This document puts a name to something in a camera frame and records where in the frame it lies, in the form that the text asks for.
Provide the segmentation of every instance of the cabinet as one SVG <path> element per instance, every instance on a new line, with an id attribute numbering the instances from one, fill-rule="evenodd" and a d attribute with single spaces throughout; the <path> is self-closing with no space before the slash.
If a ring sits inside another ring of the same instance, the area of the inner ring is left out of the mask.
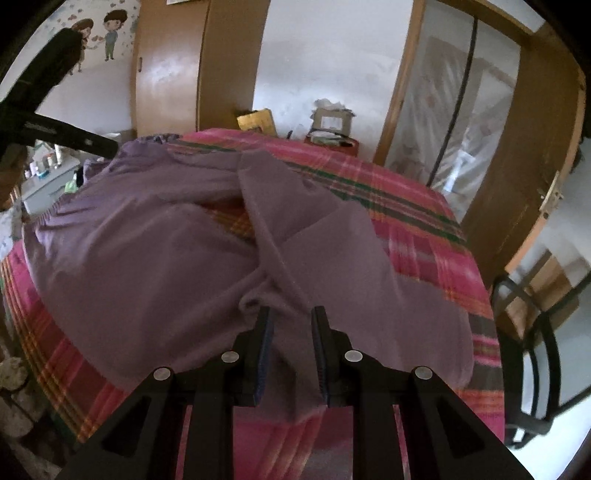
<path id="1" fill-rule="evenodd" d="M 53 205 L 79 166 L 77 158 L 67 157 L 59 168 L 51 168 L 46 177 L 34 176 L 25 181 L 21 185 L 21 197 L 29 215 L 40 215 Z"/>
<path id="2" fill-rule="evenodd" d="M 252 108 L 269 0 L 143 0 L 132 112 L 139 136 L 238 128 Z"/>
<path id="3" fill-rule="evenodd" d="M 144 0 L 135 36 L 138 136 L 185 133 L 197 125 L 197 79 L 209 2 Z"/>

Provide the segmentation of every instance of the door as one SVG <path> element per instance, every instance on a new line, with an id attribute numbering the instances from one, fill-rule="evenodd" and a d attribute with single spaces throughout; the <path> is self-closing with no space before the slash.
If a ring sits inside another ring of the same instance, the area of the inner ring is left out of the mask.
<path id="1" fill-rule="evenodd" d="M 142 1 L 132 75 L 138 135 L 196 130 L 197 79 L 208 7 L 207 1 L 172 5 L 166 0 Z"/>
<path id="2" fill-rule="evenodd" d="M 583 74 L 545 24 L 521 48 L 505 128 L 461 226 L 486 286 L 512 271 L 551 213 L 582 130 Z"/>

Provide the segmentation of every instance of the cardboard box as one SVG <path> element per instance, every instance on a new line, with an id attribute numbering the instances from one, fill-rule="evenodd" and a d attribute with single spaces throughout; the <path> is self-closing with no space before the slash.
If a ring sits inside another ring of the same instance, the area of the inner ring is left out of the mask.
<path id="1" fill-rule="evenodd" d="M 257 132 L 270 137 L 277 136 L 273 115 L 268 108 L 239 116 L 236 120 L 238 120 L 240 130 Z"/>
<path id="2" fill-rule="evenodd" d="M 351 133 L 351 120 L 354 116 L 355 114 L 351 110 L 317 108 L 312 114 L 312 129 L 348 137 Z"/>

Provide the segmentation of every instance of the wardrobe door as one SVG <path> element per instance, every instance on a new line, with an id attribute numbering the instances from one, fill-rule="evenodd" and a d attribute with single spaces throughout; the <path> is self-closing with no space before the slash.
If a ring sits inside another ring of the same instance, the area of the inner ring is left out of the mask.
<path id="1" fill-rule="evenodd" d="M 209 1 L 143 0 L 134 51 L 138 136 L 197 128 L 197 79 Z"/>

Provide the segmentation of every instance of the metal pin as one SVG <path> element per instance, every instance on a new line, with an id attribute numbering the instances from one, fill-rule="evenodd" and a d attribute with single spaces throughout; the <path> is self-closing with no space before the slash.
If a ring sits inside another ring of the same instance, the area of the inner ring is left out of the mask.
<path id="1" fill-rule="evenodd" d="M 166 380 L 170 377 L 170 369 L 162 367 L 154 372 L 154 378 L 158 381 Z"/>
<path id="2" fill-rule="evenodd" d="M 418 367 L 414 374 L 421 380 L 429 380 L 433 376 L 433 370 L 429 367 Z"/>
<path id="3" fill-rule="evenodd" d="M 345 360 L 348 360 L 349 362 L 360 362 L 362 358 L 363 354 L 357 350 L 349 350 L 345 354 Z"/>
<path id="4" fill-rule="evenodd" d="M 222 362 L 224 362 L 226 364 L 232 364 L 232 363 L 236 362 L 239 358 L 240 358 L 240 355 L 238 355 L 236 352 L 233 352 L 231 350 L 229 352 L 224 352 L 222 354 Z"/>

